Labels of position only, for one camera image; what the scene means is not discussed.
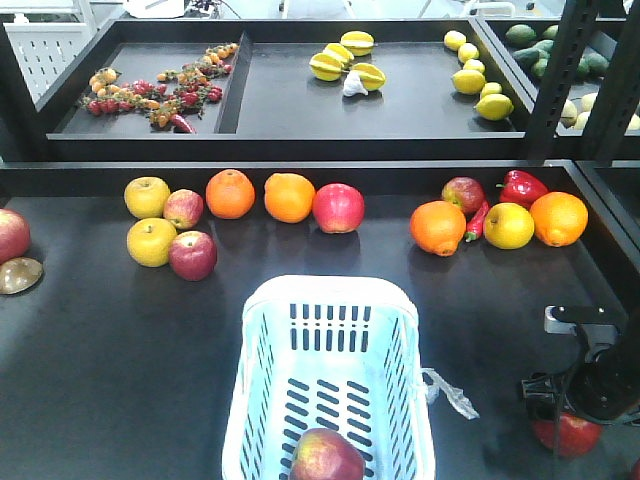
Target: avocado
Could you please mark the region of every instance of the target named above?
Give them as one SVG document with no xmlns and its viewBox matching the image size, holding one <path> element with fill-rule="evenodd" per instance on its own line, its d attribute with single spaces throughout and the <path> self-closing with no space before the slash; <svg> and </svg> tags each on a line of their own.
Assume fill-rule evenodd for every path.
<svg viewBox="0 0 640 480">
<path fill-rule="evenodd" d="M 534 77 L 538 79 L 544 77 L 544 72 L 547 69 L 547 62 L 548 60 L 546 58 L 541 58 L 533 64 L 533 66 L 531 67 L 531 73 Z"/>
<path fill-rule="evenodd" d="M 537 48 L 522 48 L 512 53 L 513 59 L 521 68 L 528 70 L 540 60 L 540 50 Z"/>
<path fill-rule="evenodd" d="M 547 53 L 551 53 L 551 49 L 553 48 L 553 40 L 540 40 L 533 46 L 533 48 L 538 48 L 540 50 L 544 50 Z"/>
<path fill-rule="evenodd" d="M 504 34 L 507 44 L 515 48 L 524 48 L 533 42 L 537 35 L 529 25 L 518 23 L 513 25 Z"/>
<path fill-rule="evenodd" d="M 580 58 L 580 62 L 578 63 L 578 68 L 576 69 L 576 79 L 584 80 L 589 76 L 589 63 L 587 59 L 582 57 Z"/>
<path fill-rule="evenodd" d="M 609 68 L 609 60 L 604 58 L 598 52 L 587 53 L 584 56 L 587 64 L 589 65 L 589 73 L 596 77 L 604 77 L 604 74 Z"/>
<path fill-rule="evenodd" d="M 545 40 L 555 40 L 558 33 L 558 25 L 551 25 L 544 32 L 542 32 L 542 38 Z"/>
</svg>

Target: metal shelf post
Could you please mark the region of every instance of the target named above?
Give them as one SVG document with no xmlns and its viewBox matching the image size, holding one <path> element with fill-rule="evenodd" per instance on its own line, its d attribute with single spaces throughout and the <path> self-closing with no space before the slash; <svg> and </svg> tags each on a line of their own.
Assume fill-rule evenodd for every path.
<svg viewBox="0 0 640 480">
<path fill-rule="evenodd" d="M 610 165 L 636 111 L 640 101 L 638 26 L 640 5 L 634 2 L 582 135 L 584 160 Z"/>
<path fill-rule="evenodd" d="M 544 161 L 598 15 L 599 0 L 567 0 L 523 139 L 522 158 Z"/>
</svg>

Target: yellow apple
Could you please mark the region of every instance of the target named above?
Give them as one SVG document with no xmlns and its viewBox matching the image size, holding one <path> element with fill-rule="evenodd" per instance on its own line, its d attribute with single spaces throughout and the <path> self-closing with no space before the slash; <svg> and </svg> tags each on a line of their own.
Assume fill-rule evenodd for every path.
<svg viewBox="0 0 640 480">
<path fill-rule="evenodd" d="M 169 247 L 178 232 L 169 220 L 144 218 L 127 233 L 127 250 L 131 258 L 145 267 L 169 263 Z"/>
<path fill-rule="evenodd" d="M 136 218 L 162 217 L 164 204 L 171 195 L 167 183 L 158 177 L 139 177 L 124 189 L 124 203 Z"/>
<path fill-rule="evenodd" d="M 485 238 L 491 245 L 503 250 L 524 247 L 533 237 L 533 232 L 533 217 L 517 203 L 494 205 L 484 220 Z"/>
</svg>

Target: lemon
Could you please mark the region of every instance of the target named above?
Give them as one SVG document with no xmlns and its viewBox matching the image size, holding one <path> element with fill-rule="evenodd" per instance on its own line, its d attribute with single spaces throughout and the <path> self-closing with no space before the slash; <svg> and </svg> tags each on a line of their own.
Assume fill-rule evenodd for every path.
<svg viewBox="0 0 640 480">
<path fill-rule="evenodd" d="M 320 80 L 331 82 L 342 75 L 342 62 L 326 53 L 316 53 L 309 60 L 311 71 Z"/>
<path fill-rule="evenodd" d="M 127 251 L 140 265 L 161 267 L 169 263 L 169 247 L 177 235 L 169 220 L 144 218 L 127 232 Z"/>
<path fill-rule="evenodd" d="M 162 217 L 164 204 L 171 195 L 167 183 L 159 177 L 138 177 L 124 189 L 124 203 L 136 218 Z"/>
<path fill-rule="evenodd" d="M 478 60 L 477 58 L 471 58 L 469 60 L 467 60 L 466 62 L 464 62 L 464 65 L 462 66 L 463 70 L 478 70 L 480 73 L 484 73 L 484 63 L 482 63 L 480 60 Z"/>
<path fill-rule="evenodd" d="M 513 112 L 511 99 L 501 93 L 490 93 L 480 99 L 474 107 L 482 118 L 502 120 Z"/>
<path fill-rule="evenodd" d="M 454 52 L 457 52 L 458 49 L 465 43 L 467 43 L 467 37 L 464 35 L 464 33 L 460 33 L 457 30 L 449 30 L 444 35 L 445 47 L 447 47 L 449 50 L 453 50 Z"/>
<path fill-rule="evenodd" d="M 480 98 L 486 97 L 492 93 L 502 93 L 502 85 L 498 82 L 487 82 L 480 91 Z"/>
<path fill-rule="evenodd" d="M 378 90 L 387 81 L 384 72 L 370 63 L 356 63 L 351 70 L 358 72 L 362 85 L 369 91 Z"/>
<path fill-rule="evenodd" d="M 465 63 L 472 58 L 478 58 L 479 56 L 480 51 L 473 43 L 464 43 L 458 49 L 458 60 L 460 60 L 461 63 Z"/>
<path fill-rule="evenodd" d="M 337 58 L 343 66 L 352 62 L 354 59 L 353 53 L 340 43 L 327 44 L 322 53 L 326 53 L 327 55 Z"/>
<path fill-rule="evenodd" d="M 640 117 L 635 113 L 631 115 L 631 120 L 629 120 L 627 130 L 640 130 Z"/>
<path fill-rule="evenodd" d="M 347 48 L 356 57 L 368 55 L 373 50 L 373 36 L 367 32 L 353 30 L 340 37 L 340 44 Z"/>
<path fill-rule="evenodd" d="M 477 70 L 458 70 L 453 74 L 451 80 L 456 90 L 466 95 L 480 93 L 482 87 L 487 83 L 484 75 Z"/>
<path fill-rule="evenodd" d="M 517 203 L 497 203 L 484 220 L 484 236 L 494 247 L 513 250 L 524 247 L 531 237 L 535 225 L 529 211 Z"/>
<path fill-rule="evenodd" d="M 591 112 L 582 112 L 576 117 L 576 123 L 573 124 L 573 127 L 576 130 L 584 130 L 584 127 L 587 125 L 589 121 L 589 114 Z"/>
<path fill-rule="evenodd" d="M 583 112 L 590 112 L 593 108 L 593 104 L 596 103 L 596 98 L 598 98 L 598 93 L 587 93 L 580 98 L 580 106 L 582 107 Z"/>
</svg>

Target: garlic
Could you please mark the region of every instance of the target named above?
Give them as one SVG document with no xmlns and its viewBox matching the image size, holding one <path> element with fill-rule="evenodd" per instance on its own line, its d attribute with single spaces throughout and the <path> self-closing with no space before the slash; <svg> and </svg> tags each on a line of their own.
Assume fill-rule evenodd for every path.
<svg viewBox="0 0 640 480">
<path fill-rule="evenodd" d="M 344 79 L 342 94 L 345 97 L 353 97 L 356 93 L 369 95 L 369 91 L 366 88 L 364 88 L 364 85 L 362 85 L 362 80 L 360 80 L 360 74 L 355 70 L 351 70 L 347 75 L 347 78 Z"/>
</svg>

